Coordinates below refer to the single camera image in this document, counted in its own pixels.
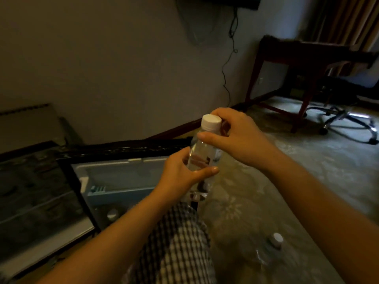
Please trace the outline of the person's right hand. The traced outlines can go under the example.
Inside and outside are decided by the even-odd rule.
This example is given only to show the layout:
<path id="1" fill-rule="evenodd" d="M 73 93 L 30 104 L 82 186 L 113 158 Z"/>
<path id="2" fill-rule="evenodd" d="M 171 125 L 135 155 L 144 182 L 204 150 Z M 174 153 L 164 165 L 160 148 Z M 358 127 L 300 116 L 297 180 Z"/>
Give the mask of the person's right hand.
<path id="1" fill-rule="evenodd" d="M 224 121 L 227 148 L 220 148 L 237 161 L 261 172 L 269 169 L 280 151 L 260 131 L 254 120 L 231 108 L 217 108 L 211 114 Z"/>

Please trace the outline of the person's left hand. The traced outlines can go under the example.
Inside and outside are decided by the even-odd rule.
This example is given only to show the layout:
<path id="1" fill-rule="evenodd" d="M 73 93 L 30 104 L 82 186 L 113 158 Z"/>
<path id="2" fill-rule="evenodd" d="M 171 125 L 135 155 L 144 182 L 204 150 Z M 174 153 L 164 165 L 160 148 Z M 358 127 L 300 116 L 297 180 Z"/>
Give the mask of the person's left hand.
<path id="1" fill-rule="evenodd" d="M 196 183 L 191 182 L 187 168 L 190 147 L 185 147 L 167 158 L 159 184 L 154 189 L 168 204 L 178 203 Z"/>

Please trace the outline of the white bottle cap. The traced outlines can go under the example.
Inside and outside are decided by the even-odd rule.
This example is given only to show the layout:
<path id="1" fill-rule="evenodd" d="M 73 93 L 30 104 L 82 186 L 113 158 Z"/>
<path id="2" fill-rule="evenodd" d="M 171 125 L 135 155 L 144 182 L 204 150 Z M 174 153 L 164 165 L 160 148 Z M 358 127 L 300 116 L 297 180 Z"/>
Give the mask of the white bottle cap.
<path id="1" fill-rule="evenodd" d="M 222 119 L 217 115 L 206 114 L 201 119 L 202 131 L 220 134 L 221 125 Z"/>

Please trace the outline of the person's right forearm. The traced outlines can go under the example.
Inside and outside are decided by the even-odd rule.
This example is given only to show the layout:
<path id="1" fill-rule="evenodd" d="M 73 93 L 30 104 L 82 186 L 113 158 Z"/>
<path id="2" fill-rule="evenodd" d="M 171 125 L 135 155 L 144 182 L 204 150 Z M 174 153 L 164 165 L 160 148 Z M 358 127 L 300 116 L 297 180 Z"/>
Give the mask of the person's right forearm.
<path id="1" fill-rule="evenodd" d="M 379 226 L 276 148 L 259 164 L 343 281 L 379 284 Z"/>

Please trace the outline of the person's left forearm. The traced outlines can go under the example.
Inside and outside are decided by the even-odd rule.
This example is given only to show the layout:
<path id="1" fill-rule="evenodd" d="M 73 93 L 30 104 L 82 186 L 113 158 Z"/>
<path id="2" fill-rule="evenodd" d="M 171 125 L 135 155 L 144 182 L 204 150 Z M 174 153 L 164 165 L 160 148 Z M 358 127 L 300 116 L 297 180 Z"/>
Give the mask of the person's left forearm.
<path id="1" fill-rule="evenodd" d="M 37 284 L 118 282 L 137 258 L 149 234 L 186 190 L 157 186 L 115 223 L 45 275 Z"/>

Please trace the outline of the checked trousers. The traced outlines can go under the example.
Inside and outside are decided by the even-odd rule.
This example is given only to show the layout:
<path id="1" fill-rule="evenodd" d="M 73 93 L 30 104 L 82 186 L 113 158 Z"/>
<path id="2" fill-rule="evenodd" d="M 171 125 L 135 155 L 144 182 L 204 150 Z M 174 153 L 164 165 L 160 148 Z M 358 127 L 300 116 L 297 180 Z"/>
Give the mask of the checked trousers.
<path id="1" fill-rule="evenodd" d="M 196 210 L 179 202 L 150 233 L 122 284 L 217 284 L 210 248 Z"/>

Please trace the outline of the mini fridge door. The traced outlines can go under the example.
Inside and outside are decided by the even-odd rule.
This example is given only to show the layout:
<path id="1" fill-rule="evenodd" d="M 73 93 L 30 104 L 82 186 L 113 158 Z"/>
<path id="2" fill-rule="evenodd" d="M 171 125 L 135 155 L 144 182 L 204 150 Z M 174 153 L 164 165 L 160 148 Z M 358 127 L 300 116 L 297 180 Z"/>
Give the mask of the mini fridge door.
<path id="1" fill-rule="evenodd" d="M 138 204 L 158 184 L 165 160 L 190 146 L 192 137 L 145 139 L 70 148 L 56 160 L 94 229 L 110 223 L 107 212 L 120 216 Z"/>

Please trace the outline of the dark wooden table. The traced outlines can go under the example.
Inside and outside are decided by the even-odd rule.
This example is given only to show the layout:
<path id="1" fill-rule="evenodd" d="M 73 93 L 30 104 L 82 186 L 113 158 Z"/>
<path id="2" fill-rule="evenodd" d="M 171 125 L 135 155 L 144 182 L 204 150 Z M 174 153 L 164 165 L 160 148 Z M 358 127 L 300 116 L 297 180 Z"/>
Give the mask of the dark wooden table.
<path id="1" fill-rule="evenodd" d="M 291 133 L 296 133 L 300 127 L 306 109 L 316 95 L 318 81 L 326 71 L 348 63 L 367 64 L 371 67 L 379 57 L 379 52 L 359 51 L 356 45 L 345 46 L 330 43 L 303 42 L 299 40 L 281 39 L 265 35 L 259 42 L 258 51 L 249 80 L 245 108 L 259 105 L 265 109 L 285 115 L 292 120 Z M 306 89 L 298 113 L 290 113 L 277 107 L 263 103 L 275 96 L 277 90 L 251 98 L 251 92 L 259 77 L 264 62 L 288 65 L 290 73 L 302 71 L 305 73 Z"/>

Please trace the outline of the office chair base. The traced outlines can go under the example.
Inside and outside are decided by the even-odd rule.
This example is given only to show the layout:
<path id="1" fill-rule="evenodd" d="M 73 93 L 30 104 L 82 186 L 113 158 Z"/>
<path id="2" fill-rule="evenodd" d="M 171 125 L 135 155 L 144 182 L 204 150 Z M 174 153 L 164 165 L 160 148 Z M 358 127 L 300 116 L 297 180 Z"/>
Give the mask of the office chair base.
<path id="1" fill-rule="evenodd" d="M 322 126 L 318 130 L 318 134 L 325 136 L 329 133 L 332 128 L 332 124 L 337 121 L 348 120 L 351 123 L 357 124 L 358 127 L 354 129 L 364 129 L 371 133 L 371 137 L 367 142 L 369 145 L 379 144 L 379 132 L 376 128 L 375 121 L 370 115 L 352 112 L 352 107 L 340 108 L 338 106 L 331 106 L 330 108 L 311 106 L 308 107 L 303 113 L 302 117 L 305 119 L 307 117 L 307 112 L 310 110 L 317 110 L 324 113 L 324 116 L 329 118 L 323 121 Z"/>

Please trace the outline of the black mini fridge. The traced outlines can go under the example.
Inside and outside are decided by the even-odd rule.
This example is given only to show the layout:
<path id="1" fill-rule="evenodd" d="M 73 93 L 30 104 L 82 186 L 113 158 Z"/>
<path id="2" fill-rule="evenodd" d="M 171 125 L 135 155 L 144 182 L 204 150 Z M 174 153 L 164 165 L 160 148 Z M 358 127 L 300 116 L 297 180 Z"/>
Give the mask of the black mini fridge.
<path id="1" fill-rule="evenodd" d="M 99 229 L 57 162 L 53 141 L 0 152 L 0 281 L 94 236 Z"/>

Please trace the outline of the striped curtain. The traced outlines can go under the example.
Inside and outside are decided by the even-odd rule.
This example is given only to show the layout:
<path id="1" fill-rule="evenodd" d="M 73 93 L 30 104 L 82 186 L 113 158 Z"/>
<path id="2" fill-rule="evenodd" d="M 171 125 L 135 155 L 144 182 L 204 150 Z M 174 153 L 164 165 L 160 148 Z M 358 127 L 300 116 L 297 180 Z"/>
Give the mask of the striped curtain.
<path id="1" fill-rule="evenodd" d="M 318 0 L 304 40 L 373 50 L 379 40 L 379 0 Z"/>

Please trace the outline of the wall-mounted television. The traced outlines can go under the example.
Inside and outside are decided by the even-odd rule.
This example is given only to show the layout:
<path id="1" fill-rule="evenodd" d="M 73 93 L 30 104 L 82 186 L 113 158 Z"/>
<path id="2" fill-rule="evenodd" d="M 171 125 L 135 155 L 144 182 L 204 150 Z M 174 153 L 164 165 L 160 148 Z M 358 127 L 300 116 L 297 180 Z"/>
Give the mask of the wall-mounted television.
<path id="1" fill-rule="evenodd" d="M 261 0 L 203 0 L 224 6 L 258 10 Z"/>

